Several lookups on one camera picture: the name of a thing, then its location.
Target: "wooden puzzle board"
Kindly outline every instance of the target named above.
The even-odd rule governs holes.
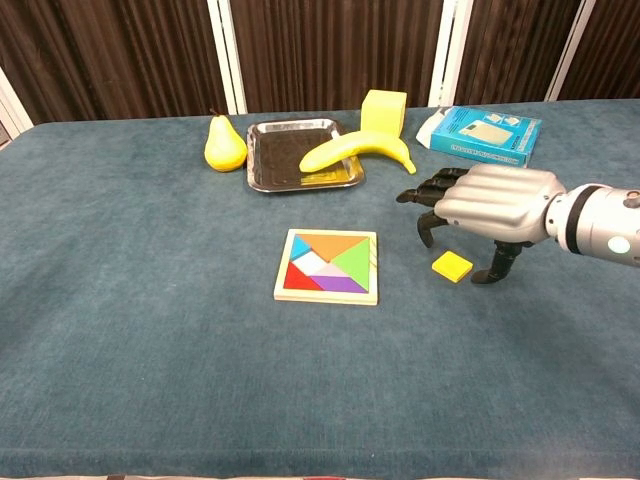
[[[291,229],[273,297],[296,302],[378,303],[374,232]]]

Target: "box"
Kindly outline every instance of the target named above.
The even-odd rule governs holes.
[[[406,92],[369,90],[362,102],[360,130],[386,132],[394,137],[402,133]]]
[[[451,107],[429,117],[417,139],[431,150],[479,162],[525,167],[541,123],[535,118]]]

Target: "green tangram piece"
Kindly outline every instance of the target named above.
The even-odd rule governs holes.
[[[366,238],[331,260],[358,285],[369,291],[369,239]]]

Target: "yellow cube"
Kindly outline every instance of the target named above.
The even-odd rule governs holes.
[[[445,252],[438,258],[431,268],[443,277],[458,283],[462,278],[471,271],[473,264],[451,251]]]
[[[390,133],[399,137],[404,124],[406,92],[369,90],[362,102],[360,130]]]

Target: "metal hand casing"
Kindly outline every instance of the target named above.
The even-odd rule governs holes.
[[[544,213],[566,190],[551,172],[476,165],[448,188],[435,214],[484,237],[508,243],[548,238]]]

